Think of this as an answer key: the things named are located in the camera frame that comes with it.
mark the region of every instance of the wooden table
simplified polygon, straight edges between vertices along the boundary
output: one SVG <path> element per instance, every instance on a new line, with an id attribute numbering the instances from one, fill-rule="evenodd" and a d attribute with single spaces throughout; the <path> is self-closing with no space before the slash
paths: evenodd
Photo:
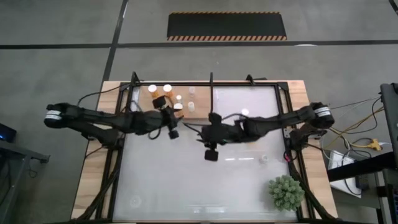
<path id="1" fill-rule="evenodd" d="M 307 106 L 309 104 L 307 91 L 305 89 L 303 80 L 270 80 L 257 82 L 287 82 L 289 84 L 289 92 L 293 110 L 300 109 L 301 107 Z M 121 83 L 122 82 L 104 82 L 102 91 L 115 88 Z M 117 98 L 118 89 L 101 94 L 99 97 L 97 110 L 114 113 Z M 319 146 L 318 141 L 310 140 L 310 143 Z M 86 153 L 88 154 L 100 146 L 101 144 L 98 141 L 91 141 L 88 145 Z M 106 160 L 106 153 L 107 149 L 100 149 L 98 152 L 92 154 L 84 161 L 71 218 L 79 217 L 99 192 L 104 171 L 104 163 Z M 331 188 L 329 185 L 325 164 L 323 162 L 322 152 L 318 149 L 308 147 L 302 151 L 302 154 L 311 191 L 317 197 L 319 202 L 326 208 L 326 210 L 334 217 L 337 217 L 336 206 L 331 194 Z M 110 191 L 111 189 L 108 191 L 107 196 L 105 196 L 103 216 L 106 216 L 108 211 Z M 308 218 L 308 212 L 306 209 L 307 205 L 305 201 L 302 203 L 302 206 L 303 216 L 304 218 Z"/>

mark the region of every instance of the white table surface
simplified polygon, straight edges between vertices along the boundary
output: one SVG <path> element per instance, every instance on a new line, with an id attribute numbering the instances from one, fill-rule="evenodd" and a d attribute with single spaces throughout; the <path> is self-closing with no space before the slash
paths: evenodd
<path id="1" fill-rule="evenodd" d="M 277 115 L 274 87 L 214 87 L 215 112 L 224 117 L 243 108 L 249 116 Z M 153 141 L 126 136 L 114 221 L 297 219 L 295 212 L 276 210 L 268 194 L 269 181 L 289 173 L 281 130 L 254 143 L 218 146 L 218 162 L 204 160 L 206 149 L 195 132 L 182 124 L 177 130 L 174 140 L 167 128 Z M 259 162 L 263 155 L 266 164 Z"/>

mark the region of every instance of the small white bottle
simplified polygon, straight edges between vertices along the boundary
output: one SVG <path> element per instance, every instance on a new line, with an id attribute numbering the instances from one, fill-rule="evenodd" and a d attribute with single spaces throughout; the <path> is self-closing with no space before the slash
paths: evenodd
<path id="1" fill-rule="evenodd" d="M 148 86 L 148 91 L 153 99 L 156 99 L 159 97 L 159 92 L 157 91 L 157 87 L 155 85 Z"/>
<path id="2" fill-rule="evenodd" d="M 174 104 L 174 109 L 182 110 L 182 104 L 181 103 Z"/>
<path id="3" fill-rule="evenodd" d="M 173 91 L 172 91 L 172 86 L 171 85 L 169 85 L 169 84 L 166 84 L 166 85 L 164 85 L 163 86 L 163 91 L 164 91 L 164 94 L 166 95 L 166 96 L 168 96 L 168 97 L 173 97 Z"/>
<path id="4" fill-rule="evenodd" d="M 191 86 L 191 87 L 189 88 L 189 95 L 190 95 L 191 97 L 195 96 L 195 87 L 194 87 L 194 86 Z"/>
<path id="5" fill-rule="evenodd" d="M 182 104 L 182 96 L 181 95 L 177 95 L 175 97 L 175 99 L 177 99 L 177 103 L 181 103 Z"/>
<path id="6" fill-rule="evenodd" d="M 189 110 L 189 112 L 195 111 L 195 104 L 193 102 L 188 103 L 188 110 Z"/>

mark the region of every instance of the orange striped border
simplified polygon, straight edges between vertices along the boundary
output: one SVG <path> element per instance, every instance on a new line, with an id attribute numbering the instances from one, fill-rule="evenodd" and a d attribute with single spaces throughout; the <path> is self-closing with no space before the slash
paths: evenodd
<path id="1" fill-rule="evenodd" d="M 170 36 L 168 41 L 283 41 L 287 40 L 284 35 L 268 36 Z"/>
<path id="2" fill-rule="evenodd" d="M 199 12 L 199 11 L 193 11 L 193 12 L 172 12 L 171 14 L 280 14 L 280 12 L 277 11 L 265 11 L 265 12 L 261 12 L 261 11 L 251 11 L 251 12 L 234 12 L 234 11 L 210 11 L 210 12 Z"/>

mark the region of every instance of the potted plant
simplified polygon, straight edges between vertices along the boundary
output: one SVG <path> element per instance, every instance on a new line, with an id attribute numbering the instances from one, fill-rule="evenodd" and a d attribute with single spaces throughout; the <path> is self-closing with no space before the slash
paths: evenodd
<path id="1" fill-rule="evenodd" d="M 289 175 L 270 180 L 269 194 L 274 199 L 275 207 L 280 211 L 296 211 L 304 199 L 304 190 L 300 187 L 300 183 Z"/>

